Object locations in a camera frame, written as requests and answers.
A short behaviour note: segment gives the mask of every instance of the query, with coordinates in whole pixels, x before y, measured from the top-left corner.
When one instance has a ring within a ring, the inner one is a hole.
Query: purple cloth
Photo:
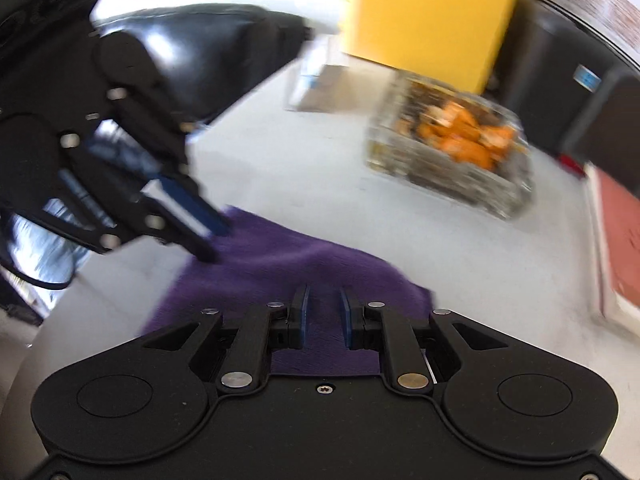
[[[341,286],[363,303],[383,301],[410,317],[429,315],[431,293],[409,282],[388,263],[354,249],[312,238],[232,208],[231,236],[213,242],[220,262],[187,264],[143,333],[187,320],[215,307],[241,317],[249,304],[289,301],[297,286],[310,285],[303,350],[274,352],[273,373],[358,375],[379,372],[378,354],[346,348],[340,322]]]

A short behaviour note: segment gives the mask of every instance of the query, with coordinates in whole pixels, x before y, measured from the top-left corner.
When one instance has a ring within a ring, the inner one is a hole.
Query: transparent container
[[[422,106],[454,101],[471,112],[480,125],[510,126],[515,130],[513,144],[493,171],[469,162],[456,162],[416,136],[396,132],[398,120],[407,115],[415,99],[414,82],[428,88],[428,95],[420,97]],[[374,170],[436,190],[503,219],[520,213],[532,197],[529,145],[517,116],[477,95],[457,92],[444,83],[411,72],[398,72],[373,117],[367,133],[366,157]]]

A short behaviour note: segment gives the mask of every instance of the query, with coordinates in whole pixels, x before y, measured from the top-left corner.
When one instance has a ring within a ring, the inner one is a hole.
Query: black leather chair
[[[183,111],[205,123],[295,59],[310,37],[300,16],[236,4],[139,10],[96,26],[142,41]]]

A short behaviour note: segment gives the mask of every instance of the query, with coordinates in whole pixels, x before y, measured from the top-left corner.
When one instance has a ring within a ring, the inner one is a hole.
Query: pink notebook
[[[604,317],[640,335],[640,200],[588,166]]]

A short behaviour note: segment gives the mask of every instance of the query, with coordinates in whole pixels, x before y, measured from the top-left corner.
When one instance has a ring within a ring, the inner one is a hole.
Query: white table
[[[593,247],[580,181],[534,152],[535,204],[503,222],[375,174],[364,133],[391,70],[352,60],[335,114],[283,110],[286,70],[228,111],[194,146],[206,198],[375,254],[450,308],[592,368],[620,402],[604,456],[640,477],[640,345],[594,322]],[[49,374],[137,335],[187,261],[182,248],[139,240],[92,256],[44,323],[0,416],[0,464],[20,478],[45,452],[31,424]]]

